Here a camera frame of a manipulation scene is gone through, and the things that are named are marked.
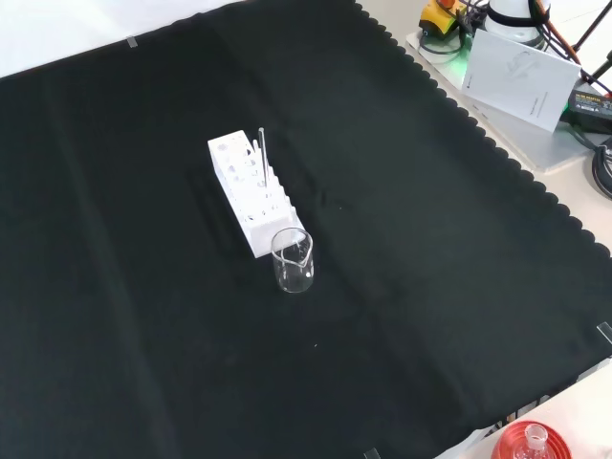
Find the glass stirring rod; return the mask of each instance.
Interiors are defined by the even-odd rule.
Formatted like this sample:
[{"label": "glass stirring rod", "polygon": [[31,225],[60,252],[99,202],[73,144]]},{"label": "glass stirring rod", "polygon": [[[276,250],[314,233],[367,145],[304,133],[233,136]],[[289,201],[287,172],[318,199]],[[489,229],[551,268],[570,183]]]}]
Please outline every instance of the glass stirring rod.
[{"label": "glass stirring rod", "polygon": [[261,163],[264,167],[264,185],[266,187],[266,197],[268,197],[268,153],[266,152],[266,137],[264,128],[259,128],[259,148],[261,148]]}]

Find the white booklet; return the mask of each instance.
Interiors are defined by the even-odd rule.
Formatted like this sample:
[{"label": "white booklet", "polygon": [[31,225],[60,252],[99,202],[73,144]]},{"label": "white booklet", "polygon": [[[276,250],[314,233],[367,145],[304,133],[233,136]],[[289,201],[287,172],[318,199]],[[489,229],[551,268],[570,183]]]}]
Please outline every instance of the white booklet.
[{"label": "white booklet", "polygon": [[478,31],[462,91],[553,132],[579,71],[574,62]]}]

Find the red object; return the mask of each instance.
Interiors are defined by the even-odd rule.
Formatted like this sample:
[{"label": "red object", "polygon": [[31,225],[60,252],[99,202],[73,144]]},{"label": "red object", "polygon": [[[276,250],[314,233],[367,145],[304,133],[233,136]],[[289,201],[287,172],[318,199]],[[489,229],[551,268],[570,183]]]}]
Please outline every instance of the red object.
[{"label": "red object", "polygon": [[546,430],[548,430],[547,444],[557,459],[572,459],[572,453],[561,436],[554,429],[536,421],[521,421],[510,424],[504,430],[502,436],[499,437],[491,459],[513,459],[514,446],[525,437],[525,428],[529,424],[540,424],[546,427]]}]

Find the clear glassware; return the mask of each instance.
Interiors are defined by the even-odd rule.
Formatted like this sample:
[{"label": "clear glassware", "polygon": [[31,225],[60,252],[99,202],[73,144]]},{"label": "clear glassware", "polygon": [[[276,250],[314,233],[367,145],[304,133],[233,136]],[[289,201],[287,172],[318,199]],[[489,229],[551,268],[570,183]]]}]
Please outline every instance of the clear glassware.
[{"label": "clear glassware", "polygon": [[290,294],[306,292],[315,280],[313,238],[303,229],[287,228],[272,240],[278,286]]},{"label": "clear glassware", "polygon": [[546,427],[529,424],[525,428],[525,437],[514,447],[514,459],[555,459],[547,440]]}]

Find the glass bottle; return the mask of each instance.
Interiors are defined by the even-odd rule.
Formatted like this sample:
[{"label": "glass bottle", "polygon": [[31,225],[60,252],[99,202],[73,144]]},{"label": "glass bottle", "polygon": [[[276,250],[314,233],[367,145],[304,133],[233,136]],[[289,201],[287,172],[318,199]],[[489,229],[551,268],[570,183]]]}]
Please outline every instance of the glass bottle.
[{"label": "glass bottle", "polygon": [[540,424],[529,424],[525,428],[525,437],[514,447],[514,459],[555,459],[555,455],[546,443],[548,432]]}]

